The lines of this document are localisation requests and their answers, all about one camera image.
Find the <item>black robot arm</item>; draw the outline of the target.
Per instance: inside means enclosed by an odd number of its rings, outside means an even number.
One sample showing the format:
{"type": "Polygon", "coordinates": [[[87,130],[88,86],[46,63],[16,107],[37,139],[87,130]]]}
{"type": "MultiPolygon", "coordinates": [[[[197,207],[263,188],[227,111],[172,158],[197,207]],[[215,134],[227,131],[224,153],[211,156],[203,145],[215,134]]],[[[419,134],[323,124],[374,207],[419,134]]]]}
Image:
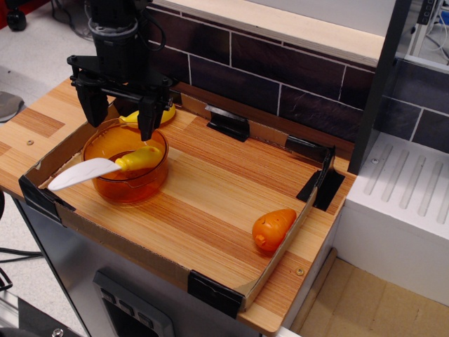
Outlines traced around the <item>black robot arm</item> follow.
{"type": "Polygon", "coordinates": [[[160,24],[149,14],[147,1],[91,1],[88,28],[96,54],[72,55],[70,77],[88,123],[98,127],[107,116],[108,97],[137,106],[142,140],[149,140],[160,126],[163,111],[172,105],[173,80],[149,64],[149,54],[166,43],[151,47],[149,26],[160,24]]]}

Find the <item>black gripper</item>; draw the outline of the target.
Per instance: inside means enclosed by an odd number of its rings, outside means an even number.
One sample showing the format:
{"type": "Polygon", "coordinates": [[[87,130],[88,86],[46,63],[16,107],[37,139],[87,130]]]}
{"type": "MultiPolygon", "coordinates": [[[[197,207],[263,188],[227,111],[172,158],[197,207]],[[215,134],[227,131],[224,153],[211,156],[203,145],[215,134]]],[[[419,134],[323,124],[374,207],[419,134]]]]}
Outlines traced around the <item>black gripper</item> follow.
{"type": "Polygon", "coordinates": [[[150,49],[139,33],[94,34],[95,55],[71,55],[71,81],[87,122],[98,127],[108,115],[107,96],[138,106],[142,141],[160,127],[163,112],[172,105],[173,81],[148,64],[150,49]]]}

